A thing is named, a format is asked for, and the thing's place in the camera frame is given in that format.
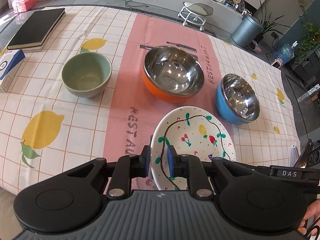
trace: green ceramic bowl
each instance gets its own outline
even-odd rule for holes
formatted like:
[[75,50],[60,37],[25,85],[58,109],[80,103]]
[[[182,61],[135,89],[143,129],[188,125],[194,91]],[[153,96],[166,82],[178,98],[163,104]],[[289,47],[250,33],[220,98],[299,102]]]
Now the green ceramic bowl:
[[62,81],[74,95],[82,98],[94,97],[108,84],[112,65],[108,58],[94,52],[73,56],[62,69]]

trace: white plate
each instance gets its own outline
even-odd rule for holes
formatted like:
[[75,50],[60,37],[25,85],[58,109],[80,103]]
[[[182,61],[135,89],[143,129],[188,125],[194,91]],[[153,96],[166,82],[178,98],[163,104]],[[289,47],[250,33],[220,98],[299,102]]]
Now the white plate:
[[151,141],[151,170],[159,190],[187,188],[186,179],[170,177],[167,144],[178,154],[196,155],[201,161],[216,156],[236,160],[232,139],[216,117],[198,107],[179,107],[161,120]]

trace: pink table runner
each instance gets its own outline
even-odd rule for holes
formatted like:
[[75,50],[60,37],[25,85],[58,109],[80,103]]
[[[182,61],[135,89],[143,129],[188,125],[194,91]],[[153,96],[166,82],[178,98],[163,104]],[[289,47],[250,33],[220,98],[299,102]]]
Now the pink table runner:
[[[203,89],[183,104],[173,105],[159,100],[148,91],[142,80],[147,50],[140,45],[157,47],[168,45],[167,41],[196,49],[197,52],[188,52],[198,57],[205,73]],[[103,157],[113,162],[125,154],[140,154],[143,146],[149,144],[150,135],[160,120],[177,107],[197,106],[218,116],[215,90],[220,81],[219,62],[206,34],[169,21],[137,15],[112,98]],[[221,121],[232,136],[231,124]],[[138,179],[136,187],[144,187],[143,181]]]

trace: white stool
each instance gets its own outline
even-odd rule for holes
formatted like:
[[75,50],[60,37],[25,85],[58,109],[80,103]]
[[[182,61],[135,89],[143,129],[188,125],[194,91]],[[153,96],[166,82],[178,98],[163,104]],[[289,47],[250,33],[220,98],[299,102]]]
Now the white stool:
[[[183,2],[183,7],[181,11],[178,13],[178,17],[182,17],[184,19],[184,22],[182,23],[183,26],[187,25],[187,22],[200,26],[200,31],[203,31],[203,25],[205,24],[205,18],[207,16],[210,16],[213,14],[213,8],[211,8],[208,5],[205,5],[203,3],[189,3],[189,2]],[[183,16],[182,12],[186,10],[186,13],[188,14],[186,17]],[[194,17],[193,21],[188,20],[189,16]]]

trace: finger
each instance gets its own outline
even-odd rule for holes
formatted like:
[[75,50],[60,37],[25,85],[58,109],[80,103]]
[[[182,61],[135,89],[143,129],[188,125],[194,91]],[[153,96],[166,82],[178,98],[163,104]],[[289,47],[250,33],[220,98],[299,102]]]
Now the finger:
[[307,212],[304,215],[304,220],[307,220],[308,218],[314,216],[315,214],[320,212],[320,199],[317,199],[316,201],[314,201],[313,203],[311,203],[308,208],[307,208]]
[[316,221],[320,217],[320,213],[315,214],[313,221]]
[[318,232],[317,229],[313,229],[313,230],[311,231],[311,235],[312,235],[312,236],[315,236],[315,235],[317,234],[317,232]]
[[302,222],[300,223],[300,226],[299,226],[299,227],[300,227],[300,228],[303,227],[303,226],[305,225],[305,223],[306,223],[306,221],[305,221],[305,220],[302,220]]
[[305,235],[307,230],[305,228],[298,228],[298,232],[302,235]]

